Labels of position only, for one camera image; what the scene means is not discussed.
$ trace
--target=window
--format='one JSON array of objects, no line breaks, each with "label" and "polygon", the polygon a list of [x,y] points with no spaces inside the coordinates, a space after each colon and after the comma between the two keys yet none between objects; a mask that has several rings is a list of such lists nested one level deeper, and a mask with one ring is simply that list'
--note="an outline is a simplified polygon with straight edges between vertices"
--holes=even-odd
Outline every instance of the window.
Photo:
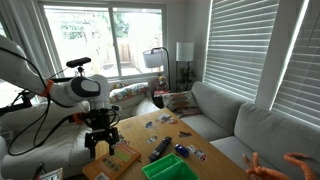
[{"label": "window", "polygon": [[213,1],[204,82],[255,100],[278,4]]},{"label": "window", "polygon": [[272,111],[320,126],[320,3],[308,4]]},{"label": "window", "polygon": [[[163,67],[146,68],[142,52],[164,44],[164,6],[44,3],[41,7],[62,69],[67,61],[90,57],[91,63],[83,66],[85,75],[122,78],[163,71]],[[68,69],[65,76],[76,71]]]}]

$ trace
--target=gray sofa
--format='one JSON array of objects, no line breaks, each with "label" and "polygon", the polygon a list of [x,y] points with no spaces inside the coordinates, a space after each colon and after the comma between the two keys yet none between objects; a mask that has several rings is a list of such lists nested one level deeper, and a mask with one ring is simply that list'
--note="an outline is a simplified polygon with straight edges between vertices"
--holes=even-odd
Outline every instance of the gray sofa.
[{"label": "gray sofa", "polygon": [[248,169],[242,154],[251,159],[258,152],[261,165],[304,179],[300,167],[283,159],[285,153],[302,152],[312,157],[304,161],[320,179],[320,127],[282,117],[202,82],[195,82],[191,91],[203,114],[182,120],[240,167]]}]

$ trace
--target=green basket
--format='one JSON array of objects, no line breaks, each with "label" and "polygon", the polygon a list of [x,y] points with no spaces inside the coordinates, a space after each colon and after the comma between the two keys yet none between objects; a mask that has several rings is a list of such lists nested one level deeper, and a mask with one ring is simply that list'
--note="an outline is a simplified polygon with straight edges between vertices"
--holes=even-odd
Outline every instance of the green basket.
[{"label": "green basket", "polygon": [[169,154],[142,168],[149,180],[198,180],[199,177],[178,156]]}]

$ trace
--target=desk lamp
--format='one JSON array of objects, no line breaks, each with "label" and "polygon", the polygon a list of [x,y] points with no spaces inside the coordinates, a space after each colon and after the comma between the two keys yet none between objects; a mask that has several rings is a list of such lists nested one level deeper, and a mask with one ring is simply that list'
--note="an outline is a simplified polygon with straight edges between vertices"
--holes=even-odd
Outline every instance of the desk lamp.
[{"label": "desk lamp", "polygon": [[170,68],[169,68],[169,53],[164,47],[152,48],[151,50],[143,52],[144,63],[147,68],[156,68],[164,65],[165,59],[167,60],[167,72],[168,72],[168,83],[170,86]]}]

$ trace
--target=throw pillow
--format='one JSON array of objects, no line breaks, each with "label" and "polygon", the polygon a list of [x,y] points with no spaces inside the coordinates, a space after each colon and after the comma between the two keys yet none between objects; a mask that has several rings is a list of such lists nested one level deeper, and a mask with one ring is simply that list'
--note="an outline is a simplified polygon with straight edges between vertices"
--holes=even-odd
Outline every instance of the throw pillow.
[{"label": "throw pillow", "polygon": [[164,107],[171,110],[179,117],[200,114],[191,91],[169,93],[162,96]]},{"label": "throw pillow", "polygon": [[131,84],[120,89],[112,90],[109,95],[109,100],[111,103],[120,102],[133,96],[145,93],[148,89],[148,82]]},{"label": "throw pillow", "polygon": [[116,84],[114,84],[113,89],[120,89],[120,88],[123,88],[123,87],[126,87],[126,86],[128,86],[128,84],[116,83]]}]

